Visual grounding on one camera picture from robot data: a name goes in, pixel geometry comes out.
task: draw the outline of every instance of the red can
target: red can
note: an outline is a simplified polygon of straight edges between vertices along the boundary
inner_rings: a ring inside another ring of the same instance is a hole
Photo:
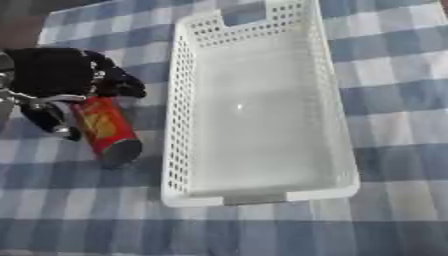
[[[122,167],[142,152],[141,141],[112,99],[89,97],[71,109],[104,168]]]

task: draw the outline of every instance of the checkered tablecloth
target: checkered tablecloth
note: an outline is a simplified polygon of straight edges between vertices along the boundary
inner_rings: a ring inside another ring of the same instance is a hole
[[[448,255],[448,30],[438,2],[321,0],[362,185],[351,199],[170,209],[159,201],[174,23],[252,0],[122,0],[50,15],[43,45],[105,52],[147,83],[123,102],[132,168],[17,112],[0,136],[0,250],[12,255]]]

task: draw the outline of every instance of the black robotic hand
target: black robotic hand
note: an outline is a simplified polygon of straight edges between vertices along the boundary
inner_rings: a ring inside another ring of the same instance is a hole
[[[12,67],[2,67],[0,56],[0,85],[7,98],[44,131],[69,140],[79,140],[80,132],[66,125],[63,112],[54,102],[76,104],[88,96],[146,96],[140,80],[100,53],[73,48],[30,48],[4,53],[3,59],[13,62]]]

